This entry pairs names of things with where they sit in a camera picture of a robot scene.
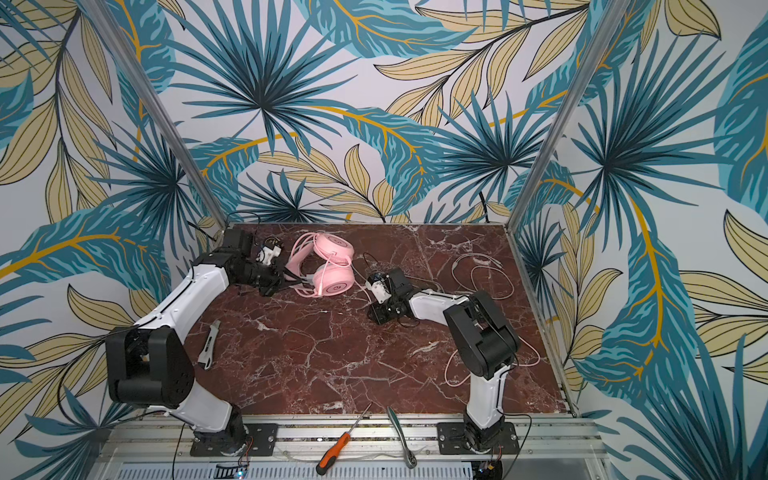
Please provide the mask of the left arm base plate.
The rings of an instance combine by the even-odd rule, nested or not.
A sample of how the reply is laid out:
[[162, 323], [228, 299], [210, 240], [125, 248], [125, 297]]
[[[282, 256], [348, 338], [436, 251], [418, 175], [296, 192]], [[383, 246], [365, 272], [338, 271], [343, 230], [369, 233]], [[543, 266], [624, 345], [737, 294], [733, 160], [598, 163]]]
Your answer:
[[245, 423], [234, 433], [194, 433], [190, 455], [192, 457], [232, 458], [246, 455], [271, 457], [273, 455], [278, 424]]

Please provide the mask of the pink cat-ear headphones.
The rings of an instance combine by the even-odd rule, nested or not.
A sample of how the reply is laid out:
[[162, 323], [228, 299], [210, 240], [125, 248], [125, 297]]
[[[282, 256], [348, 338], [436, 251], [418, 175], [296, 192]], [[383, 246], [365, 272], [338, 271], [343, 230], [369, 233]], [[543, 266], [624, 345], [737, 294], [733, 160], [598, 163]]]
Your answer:
[[[319, 265], [313, 273], [304, 273], [302, 264], [310, 257], [315, 257]], [[354, 247], [347, 240], [330, 233], [308, 232], [294, 243], [285, 274], [298, 281], [293, 290], [301, 297], [336, 296], [355, 284], [353, 257]]]

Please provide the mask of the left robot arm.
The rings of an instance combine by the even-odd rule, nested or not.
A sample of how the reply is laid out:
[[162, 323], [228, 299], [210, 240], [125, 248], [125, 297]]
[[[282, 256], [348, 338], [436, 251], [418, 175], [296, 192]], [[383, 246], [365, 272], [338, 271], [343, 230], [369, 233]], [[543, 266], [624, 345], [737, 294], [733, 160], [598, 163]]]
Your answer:
[[252, 251], [252, 233], [231, 228], [221, 245], [198, 256], [181, 284], [131, 327], [105, 340], [107, 387], [115, 402], [165, 411], [188, 425], [204, 447], [225, 455], [249, 443], [241, 410], [201, 386], [184, 348], [186, 336], [209, 305], [230, 286], [271, 296], [285, 284], [283, 243], [274, 236]]

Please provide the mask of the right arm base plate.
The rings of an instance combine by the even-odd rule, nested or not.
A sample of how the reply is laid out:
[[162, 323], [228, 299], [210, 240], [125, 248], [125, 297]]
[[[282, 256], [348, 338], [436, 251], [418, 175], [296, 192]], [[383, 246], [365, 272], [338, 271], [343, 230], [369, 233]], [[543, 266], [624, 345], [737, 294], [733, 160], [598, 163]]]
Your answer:
[[437, 441], [442, 455], [516, 454], [520, 437], [512, 423], [499, 420], [487, 429], [471, 422], [442, 422], [437, 424]]

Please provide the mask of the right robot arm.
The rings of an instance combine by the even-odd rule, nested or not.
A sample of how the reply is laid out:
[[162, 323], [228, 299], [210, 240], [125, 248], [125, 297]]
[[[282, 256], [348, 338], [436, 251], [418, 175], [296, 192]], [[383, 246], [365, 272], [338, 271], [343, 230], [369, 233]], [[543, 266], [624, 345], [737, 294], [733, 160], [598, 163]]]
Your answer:
[[449, 329], [470, 372], [460, 439], [478, 452], [496, 446], [505, 423], [506, 378], [517, 360], [520, 339], [495, 300], [484, 291], [459, 295], [418, 288], [399, 268], [371, 274], [365, 288], [374, 297], [368, 317], [379, 325], [408, 317]]

